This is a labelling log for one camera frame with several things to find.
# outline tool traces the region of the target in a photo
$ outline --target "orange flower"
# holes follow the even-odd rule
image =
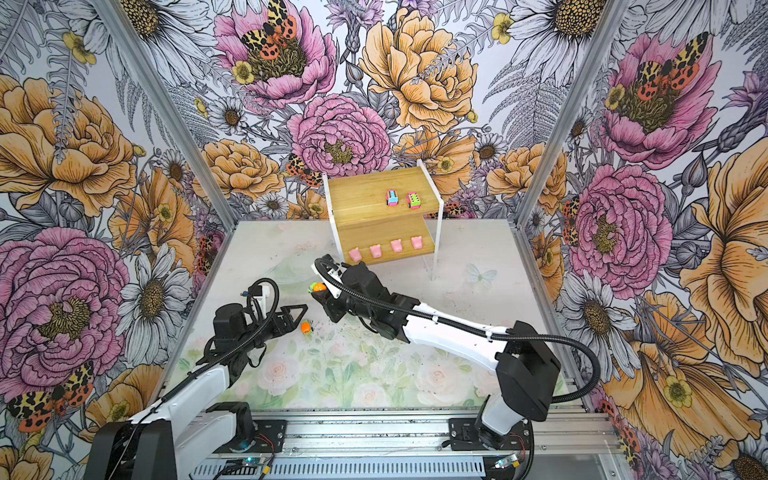
[[[472,165],[480,166],[480,155],[475,151],[475,137],[458,138],[435,132],[417,131],[404,134],[392,147],[396,153],[410,158],[421,158],[444,200],[461,190],[472,179]]]
[[[525,192],[531,186],[531,179],[541,161],[544,149],[544,143],[540,143],[530,149],[520,147],[517,151],[509,151],[506,155],[502,155],[499,158],[502,168],[488,172],[488,192],[493,195],[504,194],[507,197],[517,192]],[[561,151],[538,199],[538,204],[548,215],[554,215],[560,201],[565,197],[566,163],[565,154]]]
[[[446,65],[438,74],[426,73],[452,43],[452,33],[435,30],[429,17],[422,17],[418,10],[408,13],[406,8],[397,12],[394,33],[382,23],[369,30],[360,67],[376,80],[371,90],[391,91],[398,99],[400,126],[445,133],[472,109],[478,66],[469,56]]]
[[[22,87],[0,75],[0,191],[26,194],[19,209],[36,204],[47,188],[67,192],[96,217],[136,186],[134,148],[96,98],[76,92],[73,131],[57,152],[51,97],[60,93],[40,78]]]
[[[141,195],[134,192],[120,197],[109,218],[112,246],[117,250],[147,252],[154,261],[163,243],[176,248],[176,260],[192,272],[197,241],[194,238],[192,210],[174,192],[168,177],[154,168],[152,178],[141,178]]]
[[[544,238],[542,233],[533,240],[533,254],[538,265],[538,271],[544,277],[549,299],[555,301],[560,296],[563,287],[563,254],[562,241],[551,233]]]
[[[94,424],[81,430],[78,436],[93,442],[96,433],[107,423],[124,422],[146,409],[162,373],[163,367],[158,365],[139,365],[122,372],[109,385],[109,390],[86,408],[85,418]]]
[[[9,480],[50,480],[53,454],[29,447],[19,458],[18,450],[11,446],[0,447],[0,478]]]
[[[304,195],[299,195],[296,201],[299,202],[298,205],[289,204],[288,206],[288,220],[328,220],[326,198],[314,190],[307,190]]]
[[[256,201],[262,195],[279,192],[286,186],[283,174],[279,173],[280,164],[245,142],[225,139],[205,144],[203,157],[226,198],[237,192]],[[192,187],[199,197],[206,197],[197,178]]]
[[[709,254],[681,270],[690,304],[707,316],[707,338],[724,362],[752,376],[768,360],[768,139],[710,169],[708,211],[694,204],[714,232]]]
[[[621,379],[605,383],[605,392],[630,424],[656,440],[674,430],[676,455],[689,456],[711,435],[721,435],[725,450],[715,465],[728,465],[739,455],[737,441],[760,436],[760,422],[750,420],[752,411],[725,391],[733,387],[721,366],[704,361],[713,344],[704,324],[692,323],[697,318],[675,295],[647,291],[639,302],[640,325],[630,345],[641,368],[633,379],[619,371]],[[686,322],[687,334],[670,319]],[[746,391],[747,385],[737,381],[737,386]]]

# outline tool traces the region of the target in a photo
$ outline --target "wooden shelf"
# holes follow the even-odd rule
[[[344,226],[376,224],[405,217],[422,218],[436,214],[440,202],[421,168],[400,168],[356,177],[330,178],[328,185],[333,197],[333,216],[339,232]],[[400,205],[389,207],[387,190],[396,190]],[[407,196],[416,192],[422,206],[408,208]]]
[[[422,236],[424,247],[417,250],[411,244],[411,237]],[[429,234],[427,224],[423,217],[408,216],[399,218],[397,221],[382,222],[377,225],[348,225],[339,227],[339,238],[344,252],[344,261],[350,265],[356,264],[349,257],[349,251],[354,248],[360,249],[362,261],[366,265],[374,263],[389,262],[400,260],[402,258],[417,257],[435,252],[435,243]],[[370,246],[372,238],[375,243],[381,243],[383,255],[380,258],[371,256]],[[402,240],[402,252],[395,253],[392,250],[392,240]]]

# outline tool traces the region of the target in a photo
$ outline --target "toy car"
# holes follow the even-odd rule
[[[399,200],[397,199],[397,192],[394,190],[386,191],[386,204],[390,207],[394,207],[395,205],[399,204]]]
[[[408,193],[408,206],[414,210],[422,206],[422,201],[419,199],[419,195],[416,192]]]

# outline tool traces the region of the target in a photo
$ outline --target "floral table mat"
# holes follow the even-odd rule
[[[327,222],[244,222],[216,272],[192,331],[170,373],[176,385],[194,368],[213,335],[211,320],[253,281],[280,285],[280,305],[307,303],[313,328],[266,344],[257,369],[246,368],[220,401],[253,409],[418,408],[480,406],[498,390],[495,376],[440,349],[387,340],[352,316],[332,323],[306,292],[317,277],[315,258],[335,252]],[[371,267],[391,292],[419,298],[438,310],[480,323],[511,326],[519,319],[545,331],[515,241],[505,220],[443,222],[436,280],[416,257]],[[254,362],[261,351],[253,351]],[[565,391],[564,382],[558,390]]]

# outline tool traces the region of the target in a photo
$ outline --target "metal post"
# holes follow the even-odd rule
[[[131,21],[120,5],[120,1],[103,0],[92,2],[92,5],[106,24],[112,40],[120,50],[121,57],[127,60],[141,87],[147,92],[150,101],[164,119],[166,127],[181,150],[181,154],[197,175],[200,185],[208,194],[211,205],[221,219],[225,232],[231,233],[235,227],[235,218],[230,205],[221,193],[221,189],[214,180],[200,149],[192,138],[192,134],[187,129],[181,114],[165,89],[160,75],[147,59],[143,47],[144,42],[134,30]]]
[[[565,98],[565,103],[560,109],[560,115],[554,124],[552,133],[549,135],[544,154],[541,156],[541,162],[531,179],[531,186],[523,196],[523,203],[518,210],[518,216],[515,219],[520,228],[525,227],[525,222],[533,212],[544,185],[547,183],[547,177],[552,172],[554,164],[558,161],[558,155],[562,149],[568,131],[576,120],[579,107],[584,97],[587,96],[589,88],[593,87],[594,73],[599,69],[605,54],[611,47],[611,42],[621,24],[621,19],[627,12],[629,0],[609,0],[603,10],[598,26],[594,30],[594,35],[589,44],[587,57],[584,63],[578,69],[571,84],[571,90]]]

